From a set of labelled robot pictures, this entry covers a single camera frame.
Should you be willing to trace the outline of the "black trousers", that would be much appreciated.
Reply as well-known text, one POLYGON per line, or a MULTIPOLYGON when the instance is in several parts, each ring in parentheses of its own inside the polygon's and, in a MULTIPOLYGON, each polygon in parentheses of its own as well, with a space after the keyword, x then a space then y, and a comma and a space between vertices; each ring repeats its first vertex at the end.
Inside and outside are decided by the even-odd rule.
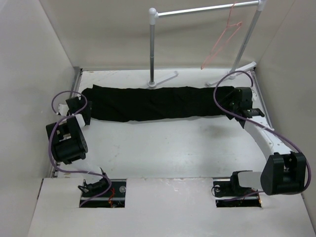
POLYGON ((92 103, 92 118, 128 122, 220 116, 224 112, 218 106, 227 108, 233 91, 232 86, 120 89, 94 85, 82 94, 92 103))

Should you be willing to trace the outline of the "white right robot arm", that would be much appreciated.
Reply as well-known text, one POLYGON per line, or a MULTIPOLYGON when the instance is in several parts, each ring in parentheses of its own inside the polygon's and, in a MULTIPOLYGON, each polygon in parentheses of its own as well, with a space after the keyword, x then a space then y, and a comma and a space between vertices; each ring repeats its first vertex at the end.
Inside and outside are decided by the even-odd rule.
POLYGON ((227 117, 240 123, 266 159, 259 188, 269 196, 301 193, 305 187, 307 168, 303 153, 294 152, 284 144, 285 139, 272 130, 264 113, 252 107, 251 88, 237 87, 228 99, 228 108, 224 110, 227 117))

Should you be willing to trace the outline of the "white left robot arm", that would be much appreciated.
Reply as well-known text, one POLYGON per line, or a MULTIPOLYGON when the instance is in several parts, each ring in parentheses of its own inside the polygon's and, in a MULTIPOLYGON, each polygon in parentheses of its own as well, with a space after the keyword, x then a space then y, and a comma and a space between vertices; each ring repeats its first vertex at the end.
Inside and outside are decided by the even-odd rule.
POLYGON ((45 127, 49 159, 59 172, 98 177, 95 183, 84 181, 79 189, 85 194, 105 197, 111 191, 111 180, 102 168, 86 161, 88 146, 82 128, 90 125, 91 103, 81 95, 67 99, 66 107, 61 119, 45 127))

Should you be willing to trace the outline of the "white clothes rack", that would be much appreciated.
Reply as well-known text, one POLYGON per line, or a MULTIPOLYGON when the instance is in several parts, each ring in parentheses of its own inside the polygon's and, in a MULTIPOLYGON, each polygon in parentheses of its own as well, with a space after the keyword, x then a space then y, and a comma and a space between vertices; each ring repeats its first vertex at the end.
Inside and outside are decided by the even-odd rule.
POLYGON ((171 48, 179 49, 179 52, 173 55, 173 61, 180 66, 191 64, 199 64, 201 66, 226 26, 227 20, 225 21, 223 17, 213 16, 213 12, 221 10, 230 11, 234 2, 237 2, 234 9, 255 7, 256 11, 240 45, 234 63, 231 66, 232 72, 237 70, 237 66, 244 54, 261 12, 265 8, 266 1, 208 0, 205 4, 201 4, 199 0, 155 1, 149 9, 150 79, 148 87, 155 88, 157 85, 172 79, 172 77, 155 79, 155 26, 159 19, 166 19, 168 17, 179 18, 179 25, 165 30, 165 33, 174 31, 176 34, 180 33, 189 39, 188 42, 182 42, 182 37, 174 39, 174 44, 171 45, 171 48))

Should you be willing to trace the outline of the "right aluminium frame rail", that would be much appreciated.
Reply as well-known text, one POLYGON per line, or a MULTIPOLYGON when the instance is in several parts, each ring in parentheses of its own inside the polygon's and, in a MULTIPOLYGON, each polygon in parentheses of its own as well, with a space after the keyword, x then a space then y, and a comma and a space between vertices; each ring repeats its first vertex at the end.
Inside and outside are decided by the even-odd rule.
POLYGON ((264 112, 265 116, 266 116, 266 119, 268 121, 268 125, 273 128, 273 125, 271 123, 271 119, 270 119, 270 116, 269 116, 269 113, 268 113, 268 110, 267 110, 267 107, 266 107, 266 103, 264 101, 264 97, 263 97, 263 94, 261 92, 261 88, 259 86, 259 83, 258 83, 258 80, 257 80, 257 77, 256 77, 256 72, 255 72, 255 69, 252 69, 250 72, 251 72, 251 76, 254 80, 254 86, 255 86, 255 91, 256 91, 256 94, 257 94, 257 97, 260 101, 260 104, 261 104, 261 107, 262 107, 262 111, 264 112))

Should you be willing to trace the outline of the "aluminium frame rail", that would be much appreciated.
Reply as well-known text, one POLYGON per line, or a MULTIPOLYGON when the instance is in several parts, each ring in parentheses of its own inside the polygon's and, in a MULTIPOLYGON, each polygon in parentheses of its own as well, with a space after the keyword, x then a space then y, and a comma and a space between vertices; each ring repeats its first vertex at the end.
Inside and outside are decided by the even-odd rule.
POLYGON ((257 97, 260 101, 260 104, 261 104, 261 107, 262 107, 262 111, 264 112, 265 116, 266 116, 266 119, 268 121, 268 125, 273 128, 273 125, 271 123, 271 119, 270 119, 270 116, 269 116, 269 113, 268 113, 268 110, 267 110, 267 107, 266 107, 266 103, 264 101, 264 97, 263 97, 263 94, 261 92, 261 88, 259 86, 259 83, 258 83, 258 80, 257 80, 257 77, 256 77, 256 72, 255 72, 255 69, 252 69, 250 72, 251 72, 251 76, 254 80, 254 86, 255 86, 255 91, 256 91, 256 94, 257 94, 257 97))
MULTIPOLYGON (((70 92, 65 92, 62 94, 62 98, 67 100, 72 98, 73 96, 77 96, 74 92, 78 90, 78 86, 81 80, 82 76, 82 68, 81 67, 73 67, 74 69, 74 78, 72 79, 71 87, 69 89, 70 92)), ((55 167, 51 167, 50 172, 49 172, 49 177, 50 178, 57 178, 58 177, 58 170, 55 167)))

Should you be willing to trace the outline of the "left aluminium frame rail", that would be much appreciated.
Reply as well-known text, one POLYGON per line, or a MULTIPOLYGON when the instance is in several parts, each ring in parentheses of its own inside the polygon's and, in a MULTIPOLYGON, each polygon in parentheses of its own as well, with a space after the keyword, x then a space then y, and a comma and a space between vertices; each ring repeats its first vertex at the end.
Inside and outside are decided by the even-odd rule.
MULTIPOLYGON (((62 94, 62 98, 67 100, 72 98, 73 96, 77 96, 74 92, 78 90, 78 86, 81 80, 82 76, 82 68, 81 67, 73 67, 74 69, 74 78, 72 79, 71 87, 69 89, 70 92, 65 92, 62 94)), ((58 177, 58 170, 55 167, 51 167, 50 172, 49 172, 49 177, 50 178, 57 178, 58 177)))

